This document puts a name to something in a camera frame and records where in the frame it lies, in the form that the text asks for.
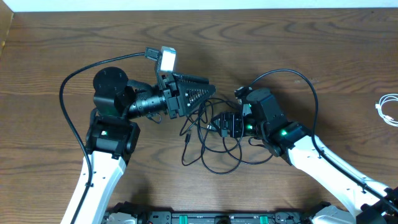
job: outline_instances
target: wood grain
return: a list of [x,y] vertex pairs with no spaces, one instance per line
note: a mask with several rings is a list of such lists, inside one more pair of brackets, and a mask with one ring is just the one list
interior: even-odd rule
[[11,26],[14,13],[8,8],[6,3],[0,0],[0,56]]
[[[398,92],[397,28],[396,9],[19,13],[0,60],[0,223],[60,222],[83,155],[60,111],[59,86],[89,63],[146,46],[176,48],[177,71],[209,78],[217,96],[229,99],[268,70],[301,71],[318,92],[323,142],[365,174],[395,187],[398,129],[382,122],[374,102]],[[149,60],[112,66],[155,83]],[[81,136],[94,107],[92,79],[99,69],[73,78],[65,90]],[[260,86],[272,88],[292,119],[312,125],[313,96],[299,77],[274,75]],[[398,107],[386,109],[394,116]],[[315,180],[278,158],[224,176],[201,164],[183,167],[178,136],[183,119],[164,117],[161,125],[136,121],[139,143],[109,206],[126,200],[174,210],[305,210],[321,200],[341,206]],[[209,144],[222,147],[216,136]],[[193,137],[188,159],[199,150]],[[243,150],[245,159],[269,155],[246,140]],[[220,170],[234,164],[225,156],[205,156]]]

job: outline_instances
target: white backdrop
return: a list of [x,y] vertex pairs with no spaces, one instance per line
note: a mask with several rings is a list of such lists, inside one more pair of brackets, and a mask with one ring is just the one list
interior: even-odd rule
[[14,12],[398,7],[398,0],[3,0],[3,1]]

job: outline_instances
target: coiled white cable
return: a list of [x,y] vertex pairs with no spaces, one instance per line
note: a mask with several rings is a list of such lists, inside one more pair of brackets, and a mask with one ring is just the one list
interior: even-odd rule
[[390,102],[390,101],[396,101],[398,102],[398,94],[396,93],[391,93],[384,95],[380,98],[379,103],[376,103],[376,109],[377,112],[379,112],[379,116],[387,123],[390,124],[391,126],[398,127],[398,121],[395,121],[394,118],[383,114],[382,107],[384,103]]

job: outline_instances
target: wooden tabletop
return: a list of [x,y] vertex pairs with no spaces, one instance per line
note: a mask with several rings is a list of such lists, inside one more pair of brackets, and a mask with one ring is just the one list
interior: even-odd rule
[[[59,106],[62,80],[90,63],[163,45],[176,49],[178,72],[209,78],[216,95],[230,100],[268,70],[302,72],[318,93],[322,141],[366,175],[398,185],[398,129],[374,108],[382,95],[398,92],[397,9],[17,13],[0,59],[0,223],[59,223],[67,208],[83,154]],[[150,60],[107,66],[155,83]],[[103,67],[72,78],[65,89],[83,137],[94,108],[92,80]],[[275,74],[259,87],[271,88],[290,119],[311,127],[313,96],[300,77]],[[397,116],[397,110],[390,105],[386,113]],[[342,206],[280,158],[241,165],[230,175],[211,174],[201,163],[184,167],[183,118],[134,121],[141,135],[110,207],[131,201],[176,211],[305,210],[322,200]],[[209,145],[222,149],[217,135]],[[187,159],[199,151],[193,136]],[[247,160],[269,156],[247,139],[243,153]],[[205,159],[218,170],[235,163],[209,152]]]

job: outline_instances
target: white wall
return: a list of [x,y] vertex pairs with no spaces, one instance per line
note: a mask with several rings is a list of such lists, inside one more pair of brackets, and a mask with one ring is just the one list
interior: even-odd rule
[[3,1],[14,12],[398,7],[398,0],[3,0]]

